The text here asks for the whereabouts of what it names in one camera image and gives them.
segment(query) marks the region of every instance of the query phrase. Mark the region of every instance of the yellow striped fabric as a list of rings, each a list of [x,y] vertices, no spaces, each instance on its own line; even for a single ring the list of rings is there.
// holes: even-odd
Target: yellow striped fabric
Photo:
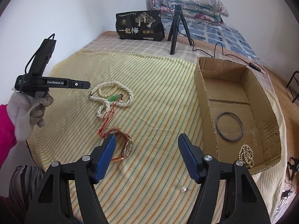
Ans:
[[[86,49],[54,68],[51,76],[87,80],[92,87],[116,80],[134,93],[133,104],[116,107],[107,126],[118,126],[131,136],[133,153],[122,162],[111,163],[105,178],[95,187],[109,223],[187,221],[199,186],[188,175],[177,138],[186,133],[193,143],[201,143],[194,70],[195,64],[175,58]],[[52,161],[64,164],[89,154],[100,143],[98,129],[102,126],[102,120],[96,117],[100,103],[89,99],[90,90],[51,89],[50,93],[54,103],[46,111],[46,126],[35,128],[28,141],[35,162],[45,169]],[[271,102],[273,93],[266,94]],[[277,99],[271,105],[278,108]],[[276,115],[282,115],[281,110],[277,109]],[[115,156],[121,149],[118,142]],[[283,173],[279,166],[254,176],[270,213],[281,188]],[[181,192],[183,186],[189,190]],[[224,186],[222,181],[213,223],[220,218]],[[74,182],[70,183],[70,192],[74,215],[81,219]]]

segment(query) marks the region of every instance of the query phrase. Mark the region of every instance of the pearl necklace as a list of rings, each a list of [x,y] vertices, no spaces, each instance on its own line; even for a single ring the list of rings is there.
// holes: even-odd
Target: pearl necklace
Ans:
[[[105,99],[104,98],[104,96],[107,96],[108,97],[108,95],[105,95],[105,94],[102,94],[101,92],[100,92],[100,96],[101,97],[95,97],[95,96],[93,96],[93,94],[97,91],[97,90],[99,90],[101,87],[104,87],[104,86],[107,86],[107,85],[111,85],[111,84],[114,84],[114,85],[118,85],[119,87],[121,87],[122,89],[124,89],[125,91],[127,91],[128,92],[128,94],[129,94],[129,100],[127,101],[127,102],[125,102],[125,103],[123,103],[123,101],[121,100],[121,101],[119,101],[119,102],[110,102],[110,101],[108,101],[107,99]],[[132,93],[132,91],[131,91],[131,89],[129,89],[128,87],[126,87],[126,86],[124,86],[123,84],[121,84],[120,82],[118,82],[118,81],[107,81],[107,82],[102,82],[102,83],[100,83],[100,84],[98,84],[92,91],[91,91],[91,93],[90,93],[90,96],[89,96],[89,98],[91,99],[91,100],[94,100],[94,101],[99,101],[99,102],[102,102],[102,103],[104,103],[104,105],[101,105],[100,107],[99,107],[99,110],[98,110],[98,112],[97,112],[97,117],[99,117],[100,119],[102,119],[102,118],[104,118],[104,116],[106,117],[107,116],[107,112],[108,111],[110,111],[110,105],[116,105],[116,106],[119,106],[119,107],[122,107],[122,108],[125,108],[125,107],[128,107],[128,106],[130,106],[131,104],[132,104],[132,102],[133,102],[133,100],[134,100],[134,96],[133,96],[133,93]]]
[[[253,168],[255,162],[253,160],[253,151],[248,145],[243,145],[239,152],[239,160],[247,164],[248,168]]]

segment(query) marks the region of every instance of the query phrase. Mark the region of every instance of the cardboard box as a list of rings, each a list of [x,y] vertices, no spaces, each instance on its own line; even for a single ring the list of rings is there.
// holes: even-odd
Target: cardboard box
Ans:
[[[281,159],[281,143],[276,116],[261,85],[250,69],[228,60],[200,57],[194,74],[201,112],[204,154],[219,161],[234,163],[241,146],[253,150],[255,165],[251,174],[277,164]],[[223,139],[215,128],[217,116],[229,111],[242,121],[244,134],[237,141]],[[219,129],[230,139],[241,133],[239,122],[222,115]]]

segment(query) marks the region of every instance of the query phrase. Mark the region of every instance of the gloved hand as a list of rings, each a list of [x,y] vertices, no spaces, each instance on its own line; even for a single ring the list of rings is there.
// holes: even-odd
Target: gloved hand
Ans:
[[[23,93],[14,92],[7,104],[7,114],[15,126],[17,141],[28,140],[35,125],[38,127],[45,125],[43,119],[45,107],[53,103],[53,98],[49,93],[38,93],[40,95],[33,98]]]

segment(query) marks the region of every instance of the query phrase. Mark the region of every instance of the black cable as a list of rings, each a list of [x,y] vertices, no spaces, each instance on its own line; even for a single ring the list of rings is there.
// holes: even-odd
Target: black cable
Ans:
[[[30,64],[30,62],[32,61],[32,59],[36,56],[36,54],[39,52],[39,50],[51,39],[53,37],[53,39],[54,39],[54,37],[55,37],[55,34],[52,34],[49,38],[47,38],[47,40],[44,42],[44,43],[42,43],[41,45],[40,45],[40,47],[37,49],[37,51],[33,54],[33,56],[30,58],[30,60],[28,61],[28,63],[26,64],[26,66],[25,66],[25,74],[27,74],[27,67],[28,67],[28,65]]]
[[[172,14],[172,12],[171,12],[171,9],[170,9],[169,3],[168,3],[168,0],[167,0],[167,5],[168,5],[168,8],[169,8],[170,14],[171,14],[171,16],[172,16],[172,19],[173,19],[173,21],[176,23],[176,26],[177,26],[177,28],[178,28],[178,32],[179,32],[180,34],[184,35],[185,37],[191,39],[191,41],[192,41],[192,46],[193,46],[193,47],[192,47],[192,51],[198,51],[198,50],[199,50],[199,51],[202,51],[202,52],[206,53],[207,55],[209,55],[210,57],[213,58],[212,55],[210,55],[209,53],[205,52],[205,51],[202,50],[202,49],[194,49],[194,46],[195,46],[194,40],[193,40],[191,37],[188,37],[187,35],[185,35],[185,34],[183,34],[183,33],[180,32],[179,24],[177,24],[177,22],[174,20],[173,14]]]
[[[294,187],[294,191],[295,191],[295,186],[293,185],[293,181],[292,181],[292,183],[287,183],[286,180],[284,180],[284,182],[285,182],[286,184],[291,185],[291,189],[290,189],[290,191],[292,191],[292,187]]]
[[[228,55],[230,55],[230,56],[234,56],[234,57],[237,57],[237,58],[239,58],[240,60],[242,60],[242,61],[244,61],[245,63],[247,63],[247,64],[248,64],[248,62],[247,62],[247,61],[245,61],[245,60],[241,59],[240,57],[238,57],[238,56],[236,56],[236,55],[227,54],[227,55],[224,55],[224,56],[228,56]]]
[[[217,44],[215,44],[214,58],[215,58],[215,54],[216,54],[216,46],[217,46],[218,44],[221,44],[221,47],[222,47],[222,54],[224,54],[224,52],[223,52],[223,44],[222,44],[221,42],[218,42]]]

